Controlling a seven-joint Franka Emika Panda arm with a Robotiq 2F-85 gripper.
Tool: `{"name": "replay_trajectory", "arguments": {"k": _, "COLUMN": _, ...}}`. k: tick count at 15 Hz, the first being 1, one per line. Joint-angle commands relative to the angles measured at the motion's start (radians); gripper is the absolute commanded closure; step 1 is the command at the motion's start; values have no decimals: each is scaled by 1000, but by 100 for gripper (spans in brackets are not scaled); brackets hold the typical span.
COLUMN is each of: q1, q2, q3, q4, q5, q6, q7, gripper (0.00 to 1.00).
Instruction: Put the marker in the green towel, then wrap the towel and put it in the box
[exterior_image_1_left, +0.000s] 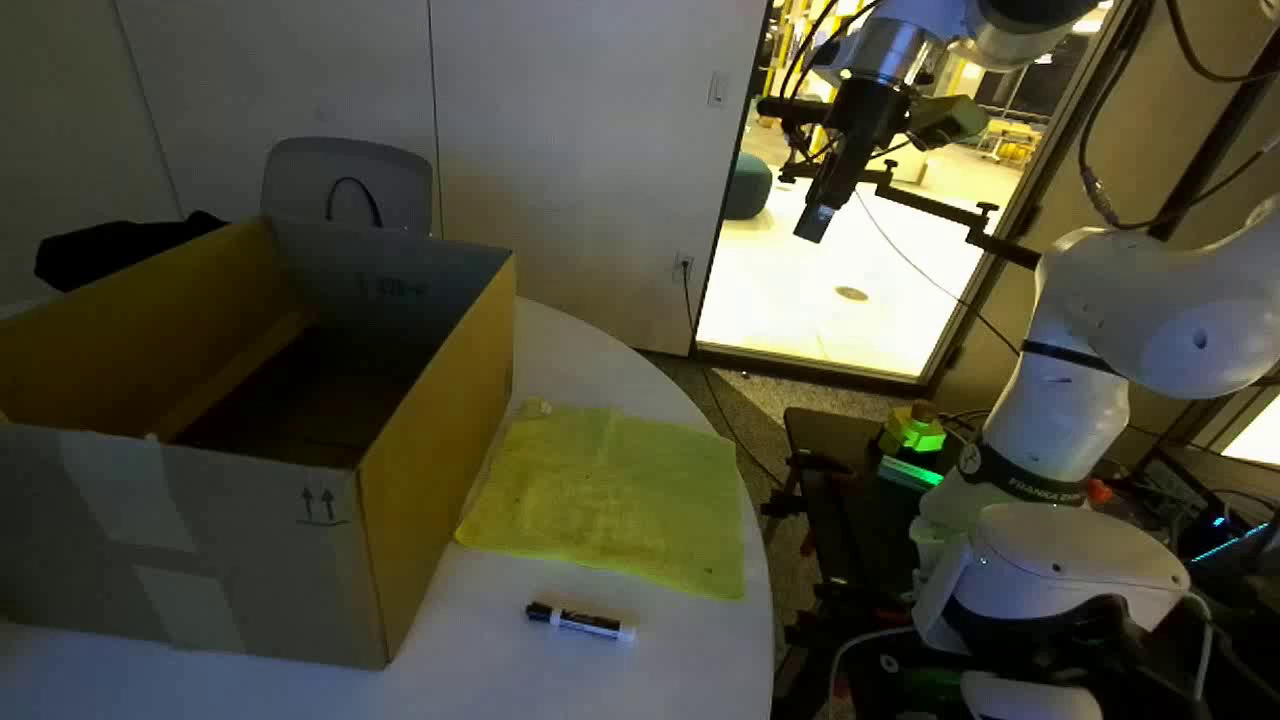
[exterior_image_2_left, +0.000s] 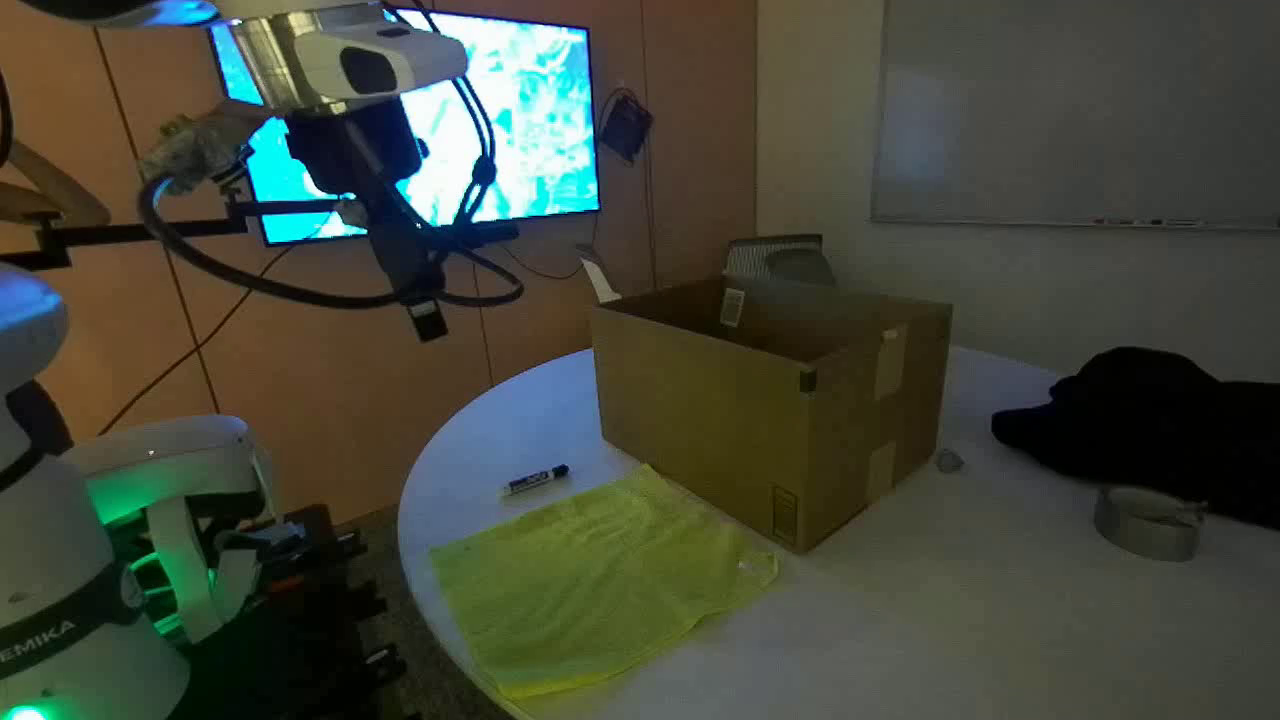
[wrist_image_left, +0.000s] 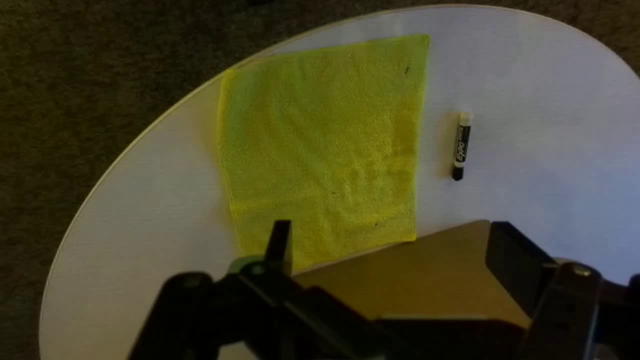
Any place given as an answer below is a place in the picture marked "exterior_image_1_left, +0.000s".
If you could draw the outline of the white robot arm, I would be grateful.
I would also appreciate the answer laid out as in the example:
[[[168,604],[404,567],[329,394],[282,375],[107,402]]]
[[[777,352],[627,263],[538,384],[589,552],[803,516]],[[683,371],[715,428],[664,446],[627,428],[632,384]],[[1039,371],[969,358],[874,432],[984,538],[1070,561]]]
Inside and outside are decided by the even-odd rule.
[[[1015,68],[1097,0],[874,0],[835,44],[835,151],[796,231],[815,240],[900,134],[937,51]],[[1202,247],[1137,228],[1075,228],[1035,261],[1031,324],[979,432],[913,520],[913,635],[962,666],[969,720],[1106,720],[1137,642],[1192,602],[1192,571],[1154,532],[1097,511],[1088,477],[1132,395],[1215,402],[1280,359],[1280,213]]]

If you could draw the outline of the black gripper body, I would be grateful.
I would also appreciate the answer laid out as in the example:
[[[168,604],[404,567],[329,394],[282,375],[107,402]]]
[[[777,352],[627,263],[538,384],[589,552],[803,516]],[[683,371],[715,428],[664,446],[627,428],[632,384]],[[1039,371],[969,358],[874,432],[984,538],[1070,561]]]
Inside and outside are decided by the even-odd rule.
[[[826,169],[813,176],[807,210],[839,213],[874,161],[876,148],[892,140],[903,124],[908,96],[876,79],[848,79],[835,94],[830,129],[835,148]]]

